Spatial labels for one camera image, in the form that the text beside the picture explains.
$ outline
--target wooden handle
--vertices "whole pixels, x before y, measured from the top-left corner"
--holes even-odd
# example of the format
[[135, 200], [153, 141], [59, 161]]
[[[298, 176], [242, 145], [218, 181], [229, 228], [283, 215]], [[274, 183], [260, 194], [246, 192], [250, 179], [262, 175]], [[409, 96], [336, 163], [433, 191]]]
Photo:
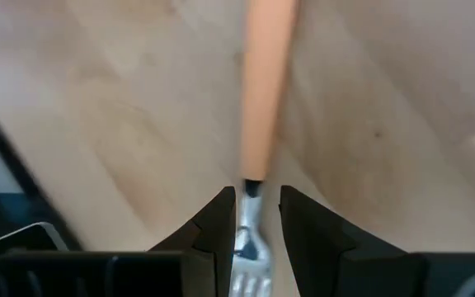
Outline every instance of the wooden handle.
[[297, 0], [251, 0], [242, 111], [243, 178], [263, 181], [274, 142]]

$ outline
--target wooden floor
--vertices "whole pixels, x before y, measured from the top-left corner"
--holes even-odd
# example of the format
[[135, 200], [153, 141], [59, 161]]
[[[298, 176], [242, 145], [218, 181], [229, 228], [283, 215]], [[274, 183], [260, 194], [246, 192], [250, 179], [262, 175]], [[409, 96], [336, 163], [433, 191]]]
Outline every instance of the wooden floor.
[[[241, 0], [0, 0], [0, 124], [91, 250], [143, 250], [238, 185]], [[475, 2], [302, 1], [267, 189], [409, 251], [475, 251]]]

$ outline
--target metal fork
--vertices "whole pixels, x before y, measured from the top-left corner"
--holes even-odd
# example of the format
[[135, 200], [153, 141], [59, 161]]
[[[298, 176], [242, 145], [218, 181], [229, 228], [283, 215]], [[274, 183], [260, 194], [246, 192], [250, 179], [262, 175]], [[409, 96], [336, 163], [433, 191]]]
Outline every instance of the metal fork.
[[231, 297], [270, 297], [272, 258], [259, 233], [263, 197], [243, 195], [234, 245]]

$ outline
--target fork tine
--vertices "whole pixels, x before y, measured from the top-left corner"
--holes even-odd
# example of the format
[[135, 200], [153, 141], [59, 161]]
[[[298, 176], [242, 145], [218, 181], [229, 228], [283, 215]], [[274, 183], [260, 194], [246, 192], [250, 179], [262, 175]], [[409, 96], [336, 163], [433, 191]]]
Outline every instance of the fork tine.
[[257, 288], [257, 278], [252, 277], [247, 281], [247, 285], [245, 286], [245, 294], [244, 297], [256, 297], [256, 288]]
[[230, 288], [230, 297], [241, 297], [243, 292], [245, 276], [240, 273], [232, 278], [231, 288]]
[[260, 286], [257, 290], [257, 297], [270, 297], [271, 291], [272, 291], [272, 280], [270, 278], [265, 278], [261, 280]]

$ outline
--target fork handle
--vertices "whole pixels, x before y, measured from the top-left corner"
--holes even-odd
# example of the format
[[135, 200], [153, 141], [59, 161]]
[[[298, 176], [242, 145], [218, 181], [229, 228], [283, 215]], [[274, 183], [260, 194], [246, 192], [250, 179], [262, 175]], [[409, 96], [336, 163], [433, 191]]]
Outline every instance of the fork handle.
[[242, 91], [242, 176], [264, 181], [289, 57], [297, 0], [248, 2]]

